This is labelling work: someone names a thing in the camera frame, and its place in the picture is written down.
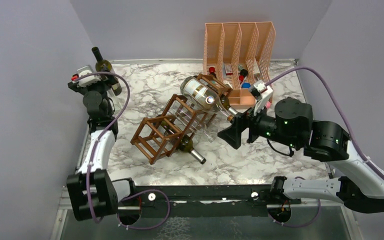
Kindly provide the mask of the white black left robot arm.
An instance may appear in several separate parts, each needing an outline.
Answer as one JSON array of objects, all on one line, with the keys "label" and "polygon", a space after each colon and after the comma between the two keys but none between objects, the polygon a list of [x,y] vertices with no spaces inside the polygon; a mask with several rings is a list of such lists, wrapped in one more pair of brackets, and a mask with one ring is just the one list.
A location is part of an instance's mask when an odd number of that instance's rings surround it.
[{"label": "white black left robot arm", "polygon": [[110,153],[119,133],[115,101],[109,95],[109,86],[100,80],[88,86],[81,86],[79,81],[67,85],[83,96],[82,102],[89,115],[90,145],[80,168],[67,177],[66,187],[75,219],[93,219],[99,223],[103,217],[117,212],[119,200],[127,206],[135,203],[137,191],[124,186],[117,195],[107,172]]}]

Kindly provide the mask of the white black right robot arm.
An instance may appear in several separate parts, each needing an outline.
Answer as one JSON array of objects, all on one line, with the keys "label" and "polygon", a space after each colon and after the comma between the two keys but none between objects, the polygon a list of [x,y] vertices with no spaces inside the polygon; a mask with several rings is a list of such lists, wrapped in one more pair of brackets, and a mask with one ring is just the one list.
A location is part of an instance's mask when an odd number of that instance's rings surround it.
[{"label": "white black right robot arm", "polygon": [[313,119],[312,106],[295,98],[280,100],[274,116],[253,109],[237,114],[231,125],[217,135],[234,149],[241,146],[242,132],[248,129],[248,143],[262,137],[327,163],[342,172],[341,177],[303,180],[274,178],[269,199],[280,204],[301,198],[329,200],[364,214],[384,212],[384,171],[358,153],[350,134],[332,121]]}]

